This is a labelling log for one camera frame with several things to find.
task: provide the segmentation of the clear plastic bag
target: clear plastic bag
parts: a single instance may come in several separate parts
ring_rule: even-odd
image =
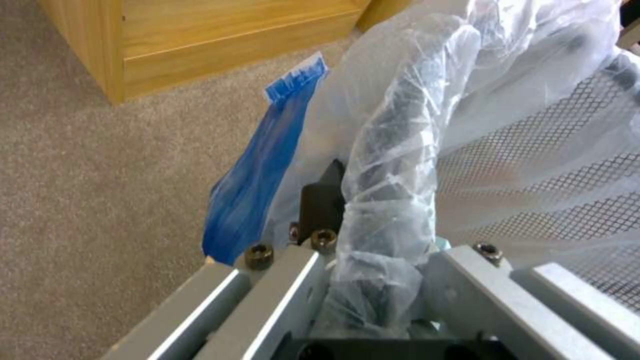
[[[302,187],[334,159],[347,164],[316,335],[409,336],[436,233],[453,245],[490,240],[516,267],[555,259],[614,296],[631,291],[640,72],[614,46],[618,26],[610,0],[428,0],[355,42],[311,98],[277,191],[269,182],[261,197],[266,223],[261,213],[251,227],[252,239],[286,246]],[[260,179],[247,180],[252,193]],[[595,249],[609,249],[606,261]]]
[[[612,61],[617,30],[608,1],[425,2],[354,45],[312,99],[269,215],[278,244],[299,186],[331,159],[347,162],[337,264],[317,334],[408,336],[420,264],[436,250],[436,214],[452,243],[482,240],[456,236],[467,226],[456,211],[466,208],[441,204],[437,193],[438,210],[451,212],[435,211],[436,188],[446,186],[436,164],[449,170],[438,157],[569,96]],[[455,161],[464,172],[464,154]],[[456,184],[457,175],[444,179]]]

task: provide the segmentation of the wooden drawer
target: wooden drawer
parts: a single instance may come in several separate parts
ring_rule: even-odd
[[[39,0],[111,102],[329,42],[369,0]]]

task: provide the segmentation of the metal frame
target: metal frame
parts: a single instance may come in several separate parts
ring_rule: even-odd
[[[206,264],[102,359],[184,359],[193,355],[249,289],[246,274],[222,264]]]
[[[307,334],[326,295],[324,258],[290,246],[195,359],[269,359],[286,337]]]
[[[430,316],[455,335],[496,336],[522,359],[611,358],[470,247],[432,255],[424,277]]]
[[[562,266],[511,275],[527,291],[618,359],[640,359],[640,318]]]

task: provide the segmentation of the black plastic part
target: black plastic part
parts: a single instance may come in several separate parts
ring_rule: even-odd
[[[640,17],[640,1],[631,0],[620,7],[620,24],[623,28],[631,25]]]
[[[316,230],[331,229],[336,234],[340,230],[344,214],[344,197],[340,189],[343,177],[344,165],[333,160],[318,182],[302,188],[298,245]]]
[[[291,339],[282,344],[272,359],[512,360],[515,357],[499,341],[488,340]]]

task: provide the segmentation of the wire mesh panel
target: wire mesh panel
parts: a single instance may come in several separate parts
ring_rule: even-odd
[[[640,119],[632,55],[438,162],[438,233],[515,266],[556,260],[640,311]]]

